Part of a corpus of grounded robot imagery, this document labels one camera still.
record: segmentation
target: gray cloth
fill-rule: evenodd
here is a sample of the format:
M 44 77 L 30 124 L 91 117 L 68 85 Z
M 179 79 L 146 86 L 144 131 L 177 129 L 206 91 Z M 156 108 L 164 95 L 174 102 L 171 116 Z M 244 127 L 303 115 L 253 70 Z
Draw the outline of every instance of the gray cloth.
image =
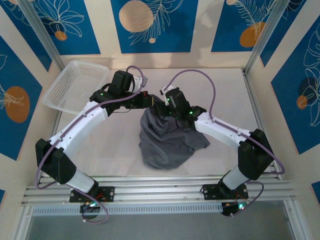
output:
M 175 169 L 195 151 L 210 145 L 202 133 L 190 128 L 179 129 L 173 117 L 160 119 L 153 108 L 144 111 L 140 125 L 143 163 L 156 169 Z

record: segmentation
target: transparent basket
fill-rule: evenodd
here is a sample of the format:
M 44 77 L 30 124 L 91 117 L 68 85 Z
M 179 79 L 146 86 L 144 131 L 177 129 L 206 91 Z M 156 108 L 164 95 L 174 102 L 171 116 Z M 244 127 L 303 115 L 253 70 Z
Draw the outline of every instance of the transparent basket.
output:
M 44 94 L 42 103 L 77 115 L 84 109 L 89 97 L 106 82 L 108 72 L 106 66 L 73 60 Z

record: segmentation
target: white table surface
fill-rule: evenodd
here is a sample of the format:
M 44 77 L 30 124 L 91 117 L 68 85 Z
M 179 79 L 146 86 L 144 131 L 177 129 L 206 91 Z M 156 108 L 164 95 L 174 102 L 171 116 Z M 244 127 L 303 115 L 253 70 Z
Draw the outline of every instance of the white table surface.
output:
M 182 69 L 143 69 L 148 77 L 143 89 L 160 96 L 159 90 L 168 84 Z M 110 70 L 107 82 L 114 72 Z M 213 115 L 237 127 L 255 130 L 256 119 L 239 68 L 202 69 L 215 83 L 216 100 Z M 131 71 L 139 76 L 138 71 Z M 209 110 L 213 89 L 209 81 L 195 72 L 183 73 L 173 85 L 179 87 L 192 106 Z M 89 176 L 203 176 L 223 175 L 238 162 L 235 149 L 207 136 L 211 145 L 201 149 L 179 168 L 158 170 L 145 166 L 139 148 L 140 118 L 143 109 L 128 113 L 114 113 L 102 122 L 85 139 L 78 151 L 69 156 L 75 165 Z M 63 129 L 75 115 L 63 113 L 58 131 Z

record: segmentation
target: white plastic basket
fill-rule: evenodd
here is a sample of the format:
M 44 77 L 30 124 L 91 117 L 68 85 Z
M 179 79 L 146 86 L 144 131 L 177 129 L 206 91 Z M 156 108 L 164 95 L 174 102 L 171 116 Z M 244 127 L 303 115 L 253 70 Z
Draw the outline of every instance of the white plastic basket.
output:
M 84 109 L 89 97 L 106 82 L 108 72 L 106 66 L 73 60 L 50 86 L 42 103 L 77 115 Z

